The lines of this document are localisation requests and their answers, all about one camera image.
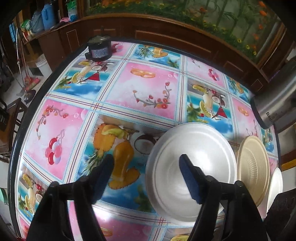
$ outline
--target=stainless steel cylinder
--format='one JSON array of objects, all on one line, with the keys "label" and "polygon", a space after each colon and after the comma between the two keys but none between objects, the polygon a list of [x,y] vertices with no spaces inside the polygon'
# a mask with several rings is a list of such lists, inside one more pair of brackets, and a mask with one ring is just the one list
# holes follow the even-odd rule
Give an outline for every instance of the stainless steel cylinder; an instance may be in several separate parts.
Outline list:
[{"label": "stainless steel cylinder", "polygon": [[252,111],[263,129],[296,107],[296,57],[277,73],[267,89],[251,99]]}]

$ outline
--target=flower branch print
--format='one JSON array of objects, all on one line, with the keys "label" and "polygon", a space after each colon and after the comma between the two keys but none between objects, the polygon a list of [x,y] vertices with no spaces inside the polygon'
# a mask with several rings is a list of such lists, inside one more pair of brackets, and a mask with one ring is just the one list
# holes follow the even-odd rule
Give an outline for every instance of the flower branch print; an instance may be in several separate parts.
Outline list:
[{"label": "flower branch print", "polygon": [[46,117],[52,113],[54,115],[59,115],[60,117],[63,117],[65,119],[66,117],[68,117],[68,114],[62,113],[63,111],[64,111],[64,109],[59,110],[59,109],[55,108],[53,105],[46,107],[45,111],[42,114],[41,119],[37,122],[38,126],[36,128],[36,132],[37,132],[38,140],[40,140],[40,138],[41,138],[41,135],[38,133],[39,127],[42,124],[46,125]]},{"label": "flower branch print", "polygon": [[144,107],[147,105],[150,105],[150,106],[154,106],[154,108],[156,107],[159,109],[167,109],[168,105],[170,104],[169,102],[170,91],[172,90],[172,89],[168,89],[169,85],[170,85],[170,82],[165,83],[165,90],[163,90],[164,97],[162,99],[161,98],[155,99],[152,95],[149,95],[148,99],[146,100],[140,99],[136,96],[136,93],[137,93],[136,90],[133,90],[133,94],[137,103],[142,102]]}]

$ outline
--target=metal thermos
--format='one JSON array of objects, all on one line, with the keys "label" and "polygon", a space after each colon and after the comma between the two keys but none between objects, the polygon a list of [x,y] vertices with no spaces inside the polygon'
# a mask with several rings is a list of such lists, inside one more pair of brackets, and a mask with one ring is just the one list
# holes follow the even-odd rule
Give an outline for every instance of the metal thermos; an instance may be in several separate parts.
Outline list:
[{"label": "metal thermos", "polygon": [[296,121],[296,57],[274,76],[266,90],[251,99],[252,111],[263,129],[278,132]]}]

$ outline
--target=white plate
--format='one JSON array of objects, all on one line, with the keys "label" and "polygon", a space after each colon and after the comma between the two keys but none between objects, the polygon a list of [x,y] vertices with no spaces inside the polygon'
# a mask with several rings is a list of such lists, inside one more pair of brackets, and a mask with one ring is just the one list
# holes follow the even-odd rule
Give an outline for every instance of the white plate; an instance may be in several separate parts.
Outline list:
[{"label": "white plate", "polygon": [[269,162],[266,149],[256,136],[246,137],[237,154],[237,179],[241,180],[258,207],[269,186]]},{"label": "white plate", "polygon": [[181,226],[194,225],[201,205],[190,196],[179,168],[187,154],[193,165],[220,182],[237,179],[235,156],[227,140],[214,128],[197,122],[176,126],[154,145],[146,165],[146,189],[155,211]]},{"label": "white plate", "polygon": [[267,212],[270,209],[274,199],[279,193],[283,192],[283,176],[281,170],[277,167],[272,174],[267,201]]}]

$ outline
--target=beige plate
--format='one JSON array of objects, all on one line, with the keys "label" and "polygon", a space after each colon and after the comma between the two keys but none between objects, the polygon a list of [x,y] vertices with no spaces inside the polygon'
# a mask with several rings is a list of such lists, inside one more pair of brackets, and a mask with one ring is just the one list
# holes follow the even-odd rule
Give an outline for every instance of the beige plate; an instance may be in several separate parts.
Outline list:
[{"label": "beige plate", "polygon": [[237,179],[243,181],[258,207],[269,185],[269,162],[266,149],[256,136],[248,136],[241,143]]}]

